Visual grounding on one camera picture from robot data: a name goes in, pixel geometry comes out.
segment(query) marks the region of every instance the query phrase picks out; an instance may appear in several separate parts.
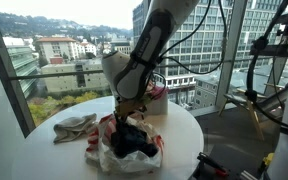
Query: crumpled cloth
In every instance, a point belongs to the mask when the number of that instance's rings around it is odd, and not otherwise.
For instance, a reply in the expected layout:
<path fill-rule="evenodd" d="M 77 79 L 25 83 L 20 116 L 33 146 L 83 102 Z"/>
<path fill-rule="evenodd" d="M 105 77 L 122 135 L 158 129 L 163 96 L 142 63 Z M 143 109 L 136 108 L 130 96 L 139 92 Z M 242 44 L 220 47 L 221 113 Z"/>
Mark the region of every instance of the crumpled cloth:
<path fill-rule="evenodd" d="M 73 141 L 82 134 L 89 134 L 96 128 L 96 114 L 83 117 L 70 117 L 54 125 L 54 143 Z"/>

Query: white plastic bag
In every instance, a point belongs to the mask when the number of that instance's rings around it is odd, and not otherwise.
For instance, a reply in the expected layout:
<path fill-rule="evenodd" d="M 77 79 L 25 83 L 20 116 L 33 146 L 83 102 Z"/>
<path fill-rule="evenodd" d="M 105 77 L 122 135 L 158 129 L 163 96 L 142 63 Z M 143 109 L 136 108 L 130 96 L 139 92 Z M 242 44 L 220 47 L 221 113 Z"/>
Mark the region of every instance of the white plastic bag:
<path fill-rule="evenodd" d="M 114 121 L 114 115 L 102 118 L 100 123 L 97 125 L 97 132 L 95 130 L 95 132 L 89 135 L 88 142 L 90 146 L 85 153 L 85 157 L 99 162 L 103 172 L 149 172 L 154 168 L 159 168 L 162 162 L 164 142 L 153 126 L 132 118 L 127 119 L 127 123 L 132 124 L 147 133 L 148 139 L 158 147 L 158 152 L 155 156 L 148 157 L 143 152 L 136 151 L 121 159 L 115 156 L 109 143 L 110 134 L 115 132 Z"/>

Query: white table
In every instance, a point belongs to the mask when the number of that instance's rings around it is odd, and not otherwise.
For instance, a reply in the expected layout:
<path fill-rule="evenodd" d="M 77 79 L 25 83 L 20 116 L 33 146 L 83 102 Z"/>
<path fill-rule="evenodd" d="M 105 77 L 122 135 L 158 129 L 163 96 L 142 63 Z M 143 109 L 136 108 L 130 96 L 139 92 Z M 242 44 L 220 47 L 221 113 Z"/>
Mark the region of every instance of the white table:
<path fill-rule="evenodd" d="M 19 148 L 12 169 L 14 180 L 100 180 L 123 179 L 105 175 L 101 170 L 86 163 L 88 146 L 86 136 L 77 140 L 53 144 L 53 126 L 68 118 L 96 113 L 97 120 L 111 114 L 113 97 L 98 98 L 63 110 L 36 128 Z M 197 166 L 196 159 L 203 151 L 202 130 L 195 118 L 182 107 L 169 102 L 168 114 L 148 116 L 164 140 L 161 168 L 153 174 L 132 176 L 131 179 L 187 179 Z"/>

